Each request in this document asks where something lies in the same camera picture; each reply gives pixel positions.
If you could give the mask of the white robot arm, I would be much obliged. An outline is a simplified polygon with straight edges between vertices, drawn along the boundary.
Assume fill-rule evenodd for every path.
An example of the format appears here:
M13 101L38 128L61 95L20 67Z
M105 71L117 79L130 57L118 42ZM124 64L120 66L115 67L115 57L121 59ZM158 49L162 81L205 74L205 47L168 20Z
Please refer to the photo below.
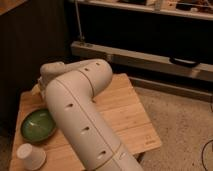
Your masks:
M47 108L87 171L143 171L93 102L111 83L108 62L47 63L40 74Z

